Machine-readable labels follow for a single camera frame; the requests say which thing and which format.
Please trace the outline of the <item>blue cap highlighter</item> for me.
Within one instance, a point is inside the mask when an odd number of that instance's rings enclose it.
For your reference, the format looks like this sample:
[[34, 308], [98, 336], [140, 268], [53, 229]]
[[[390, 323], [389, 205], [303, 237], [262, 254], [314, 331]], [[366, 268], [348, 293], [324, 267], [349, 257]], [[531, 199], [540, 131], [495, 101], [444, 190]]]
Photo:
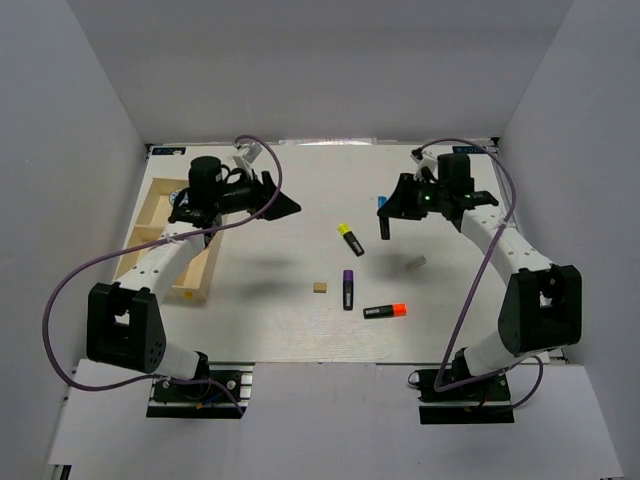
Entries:
[[[378, 209], [381, 209], [384, 206], [384, 204], [386, 203], [386, 201], [387, 201], [387, 198], [385, 196], [378, 196], [377, 197], [377, 207], [378, 207]], [[389, 240], [390, 239], [389, 218], [385, 217], [385, 216], [378, 215], [378, 222], [379, 222], [380, 238], [382, 240]]]

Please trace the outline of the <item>yellow cap highlighter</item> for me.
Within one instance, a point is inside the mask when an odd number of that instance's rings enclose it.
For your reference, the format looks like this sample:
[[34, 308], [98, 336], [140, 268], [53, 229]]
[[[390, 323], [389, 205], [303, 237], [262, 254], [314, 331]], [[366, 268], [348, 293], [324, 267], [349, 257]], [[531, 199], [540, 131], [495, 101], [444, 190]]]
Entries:
[[364, 248], [362, 247], [361, 243], [356, 238], [355, 234], [353, 233], [353, 231], [351, 230], [351, 228], [347, 224], [345, 224], [345, 223], [340, 224], [338, 226], [337, 230], [338, 230], [339, 234], [341, 235], [341, 237], [343, 238], [343, 240], [349, 246], [351, 251], [357, 257], [360, 257], [360, 256], [364, 255], [364, 253], [365, 253]]

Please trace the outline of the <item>purple cap highlighter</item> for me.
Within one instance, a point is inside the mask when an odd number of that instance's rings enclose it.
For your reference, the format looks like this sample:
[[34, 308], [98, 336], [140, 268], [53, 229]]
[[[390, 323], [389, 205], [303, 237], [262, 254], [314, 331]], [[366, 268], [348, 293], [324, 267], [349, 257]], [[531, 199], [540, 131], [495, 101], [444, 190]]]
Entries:
[[354, 272], [344, 270], [342, 275], [342, 307], [345, 311], [354, 308]]

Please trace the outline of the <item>orange cap highlighter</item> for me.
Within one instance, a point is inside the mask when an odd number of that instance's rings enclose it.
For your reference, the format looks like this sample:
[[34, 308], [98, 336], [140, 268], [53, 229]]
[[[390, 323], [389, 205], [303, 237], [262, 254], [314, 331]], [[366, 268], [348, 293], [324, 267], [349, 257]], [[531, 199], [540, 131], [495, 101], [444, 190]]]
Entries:
[[404, 303], [380, 305], [364, 308], [362, 313], [364, 319], [403, 317], [407, 315], [407, 306]]

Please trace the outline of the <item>blue slime jar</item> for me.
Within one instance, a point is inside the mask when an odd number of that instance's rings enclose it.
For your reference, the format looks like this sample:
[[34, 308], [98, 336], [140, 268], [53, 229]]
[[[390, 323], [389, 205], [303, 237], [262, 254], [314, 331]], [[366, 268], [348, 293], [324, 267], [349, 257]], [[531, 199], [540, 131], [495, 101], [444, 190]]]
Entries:
[[172, 208], [184, 208], [189, 206], [189, 189], [173, 191], [169, 195], [169, 203]]

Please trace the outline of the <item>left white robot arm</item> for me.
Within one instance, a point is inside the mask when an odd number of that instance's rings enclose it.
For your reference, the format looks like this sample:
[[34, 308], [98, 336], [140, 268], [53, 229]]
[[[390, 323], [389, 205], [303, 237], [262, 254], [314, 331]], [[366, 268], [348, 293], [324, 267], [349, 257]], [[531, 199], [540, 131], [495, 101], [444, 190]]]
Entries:
[[191, 399], [209, 392], [212, 377], [204, 369], [204, 355], [166, 338], [162, 300], [191, 261], [213, 244], [225, 216], [246, 211], [272, 221], [301, 210], [278, 190], [269, 172], [233, 172], [238, 178], [230, 183], [219, 158], [192, 160], [188, 186], [174, 199], [160, 245], [112, 284], [91, 289], [86, 339], [90, 360], [177, 378], [177, 387]]

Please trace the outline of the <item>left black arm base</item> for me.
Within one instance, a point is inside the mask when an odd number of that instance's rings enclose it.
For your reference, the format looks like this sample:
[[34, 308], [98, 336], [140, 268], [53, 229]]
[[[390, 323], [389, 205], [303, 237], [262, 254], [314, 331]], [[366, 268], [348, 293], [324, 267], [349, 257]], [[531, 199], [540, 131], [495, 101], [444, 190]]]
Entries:
[[177, 385], [169, 380], [152, 383], [146, 417], [159, 419], [241, 419], [248, 408], [253, 364], [209, 365], [211, 378], [224, 386]]

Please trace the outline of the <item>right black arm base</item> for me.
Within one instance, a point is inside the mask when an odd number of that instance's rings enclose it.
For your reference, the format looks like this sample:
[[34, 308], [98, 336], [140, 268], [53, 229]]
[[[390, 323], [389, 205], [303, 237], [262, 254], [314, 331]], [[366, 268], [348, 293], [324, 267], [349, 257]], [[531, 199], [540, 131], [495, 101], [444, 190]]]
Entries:
[[419, 392], [421, 425], [491, 425], [514, 422], [511, 394], [504, 376], [445, 392], [435, 390], [437, 368], [414, 370], [408, 385]]

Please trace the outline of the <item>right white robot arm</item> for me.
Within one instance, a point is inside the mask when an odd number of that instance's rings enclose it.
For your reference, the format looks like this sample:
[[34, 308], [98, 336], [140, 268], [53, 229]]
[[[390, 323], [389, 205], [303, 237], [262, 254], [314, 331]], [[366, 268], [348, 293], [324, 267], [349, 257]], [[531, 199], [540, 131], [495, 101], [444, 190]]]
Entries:
[[484, 255], [481, 266], [493, 267], [506, 285], [494, 331], [459, 351], [445, 350], [449, 383], [472, 399], [488, 378], [536, 354], [577, 344], [582, 337], [582, 276], [573, 265], [561, 266], [537, 251], [509, 223], [497, 198], [479, 190], [464, 153], [448, 153], [402, 173], [390, 197], [378, 209], [381, 218], [422, 220], [442, 215]]

